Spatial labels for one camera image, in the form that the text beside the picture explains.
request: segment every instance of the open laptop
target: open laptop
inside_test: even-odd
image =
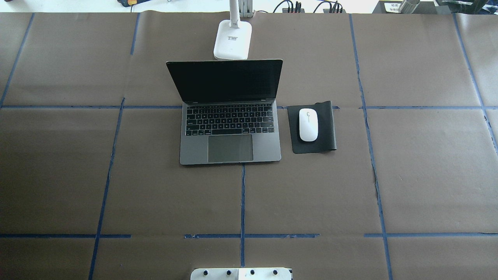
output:
[[[278,161],[281,59],[167,62],[183,100],[180,163]]]

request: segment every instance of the black screen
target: black screen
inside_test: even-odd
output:
[[[281,59],[167,62],[183,102],[275,98]]]

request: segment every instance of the computer mouse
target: computer mouse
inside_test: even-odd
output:
[[[299,110],[299,136],[306,142],[313,142],[318,137],[318,115],[315,110]]]

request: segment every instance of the white lamp base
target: white lamp base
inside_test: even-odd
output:
[[[239,28],[230,27],[230,20],[222,20],[218,26],[214,56],[218,60],[243,60],[249,55],[252,26],[239,21]]]

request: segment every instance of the white sticker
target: white sticker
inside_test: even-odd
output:
[[[400,13],[399,6],[400,6],[399,3],[384,3],[386,12]]]

